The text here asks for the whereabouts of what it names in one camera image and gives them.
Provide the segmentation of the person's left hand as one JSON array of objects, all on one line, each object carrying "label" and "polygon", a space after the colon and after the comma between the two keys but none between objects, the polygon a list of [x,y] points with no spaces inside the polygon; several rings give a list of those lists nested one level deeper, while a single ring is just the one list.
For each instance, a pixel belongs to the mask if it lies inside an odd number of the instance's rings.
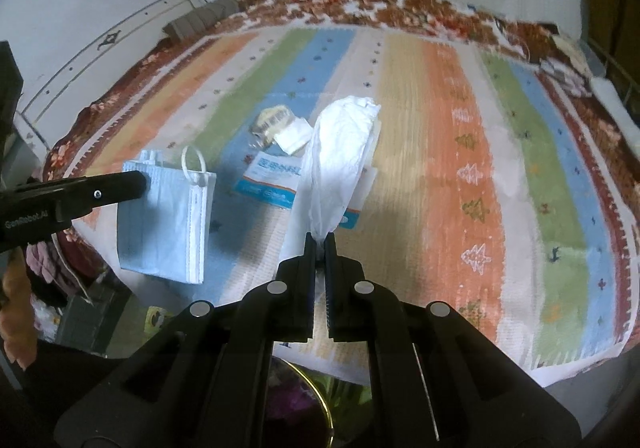
[{"label": "person's left hand", "polygon": [[1,338],[4,350],[9,361],[25,371],[36,360],[38,334],[30,301],[32,287],[26,273],[24,255],[19,247],[9,252],[1,287],[6,295],[6,301],[1,305]]}]

